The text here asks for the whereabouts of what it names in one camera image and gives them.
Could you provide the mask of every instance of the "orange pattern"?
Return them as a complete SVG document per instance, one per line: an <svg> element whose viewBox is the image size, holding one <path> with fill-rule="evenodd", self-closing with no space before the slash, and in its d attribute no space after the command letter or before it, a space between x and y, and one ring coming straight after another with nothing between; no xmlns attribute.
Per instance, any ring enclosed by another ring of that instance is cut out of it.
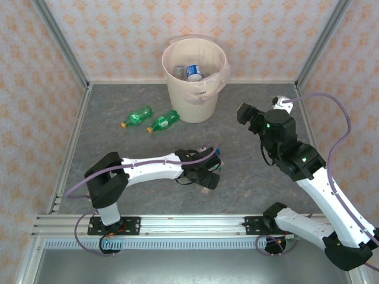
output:
<svg viewBox="0 0 379 284"><path fill-rule="evenodd" d="M333 174L346 195L374 225L379 225L379 6L370 0L353 1L331 38L303 93L329 92L347 108L352 133L338 150ZM323 157L346 131L346 121L328 99L305 104L312 131Z"/></svg>
<svg viewBox="0 0 379 284"><path fill-rule="evenodd" d="M31 3L0 1L1 283L15 283L46 213L83 92Z"/></svg>
<svg viewBox="0 0 379 284"><path fill-rule="evenodd" d="M231 79L295 80L338 0L86 2L48 5L89 80L162 80L157 52L191 34L225 49Z"/></svg>

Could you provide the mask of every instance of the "gray floor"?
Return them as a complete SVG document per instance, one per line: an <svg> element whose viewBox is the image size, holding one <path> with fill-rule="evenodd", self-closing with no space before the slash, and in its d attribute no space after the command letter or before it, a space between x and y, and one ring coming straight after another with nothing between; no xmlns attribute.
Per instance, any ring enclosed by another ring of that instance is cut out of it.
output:
<svg viewBox="0 0 379 284"><path fill-rule="evenodd" d="M45 250L34 284L349 284L307 241L291 253L265 257L255 250L130 250L113 258L82 250Z"/></svg>
<svg viewBox="0 0 379 284"><path fill-rule="evenodd" d="M160 133L149 134L145 121L138 127L123 129L120 122L132 111L149 104L157 117L171 104L166 85L94 85L79 135L65 191L78 183L83 174L111 151L121 157L163 156L177 149L198 149L217 140L221 159L220 183L216 190L197 185L180 186L173 180L156 180L131 186L118 205L122 214L260 214L279 201L299 213L317 213L319 208L300 187L269 167L262 159L259 137L236 121L242 102L266 111L276 95L295 97L292 85L229 84L221 92L214 115L199 124L178 122ZM298 137L308 141L300 107L291 115L297 121ZM78 194L87 194L86 187ZM64 198L60 214L81 214L91 209L88 201Z"/></svg>

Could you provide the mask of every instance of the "mounting plate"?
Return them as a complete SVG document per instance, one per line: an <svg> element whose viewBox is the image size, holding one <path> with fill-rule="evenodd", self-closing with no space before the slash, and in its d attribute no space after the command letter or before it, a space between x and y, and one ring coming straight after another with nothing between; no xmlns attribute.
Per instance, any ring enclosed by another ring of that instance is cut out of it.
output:
<svg viewBox="0 0 379 284"><path fill-rule="evenodd" d="M124 227L123 231L117 233L117 235L139 235L141 228L140 217L121 217ZM105 235L107 233L105 226L101 221L101 217L92 217L89 219L88 235Z"/></svg>
<svg viewBox="0 0 379 284"><path fill-rule="evenodd" d="M279 228L273 228L270 230L263 222L263 216L246 216L245 222L242 224L246 228L246 235L285 235L291 234L280 230Z"/></svg>

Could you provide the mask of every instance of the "trash can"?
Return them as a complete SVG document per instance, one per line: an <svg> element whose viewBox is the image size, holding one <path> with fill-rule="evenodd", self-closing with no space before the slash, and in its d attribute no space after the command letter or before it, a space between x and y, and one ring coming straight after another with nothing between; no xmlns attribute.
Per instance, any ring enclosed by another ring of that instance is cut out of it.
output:
<svg viewBox="0 0 379 284"><path fill-rule="evenodd" d="M189 59L199 63L200 71L211 75L198 82L187 82L173 76L176 65L186 66ZM219 92L226 85L230 65L225 52L216 43L199 37L171 41L163 52L162 65L172 109L185 122L198 123L210 118L216 108Z"/></svg>

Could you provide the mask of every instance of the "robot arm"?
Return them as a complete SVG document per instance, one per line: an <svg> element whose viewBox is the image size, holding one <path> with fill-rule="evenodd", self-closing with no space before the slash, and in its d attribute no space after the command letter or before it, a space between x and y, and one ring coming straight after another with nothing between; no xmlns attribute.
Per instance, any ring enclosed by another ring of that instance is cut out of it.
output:
<svg viewBox="0 0 379 284"><path fill-rule="evenodd" d="M272 164L312 197L331 225L306 218L279 203L264 212L265 223L269 228L278 227L311 241L343 270L356 268L372 256L377 246L336 198L327 179L326 163L317 150L297 141L295 120L289 115L292 107L283 104L284 100L284 97L274 98L274 107L268 112L242 104L237 111L237 120L241 124L250 122L249 130L259 135L261 147L267 150ZM348 208L379 240L379 230L359 214L336 183L335 187Z"/></svg>
<svg viewBox="0 0 379 284"><path fill-rule="evenodd" d="M87 188L91 196L92 206L98 210L102 223L105 226L111 226L117 225L121 218L117 200L125 188L136 183L156 179L187 178L192 183L197 183L209 189L215 189L220 176L210 171L210 169L221 163L217 154L213 154L209 159L201 163L187 165L149 163L155 160L170 160L179 163L191 162L208 156L212 151L213 148L208 148L201 152L196 150L178 150L163 157L149 159L120 158L117 152L109 153L92 166L84 174L84 177L87 178L93 173L108 167L138 164L141 162L145 162L146 164L107 172L88 181Z"/></svg>

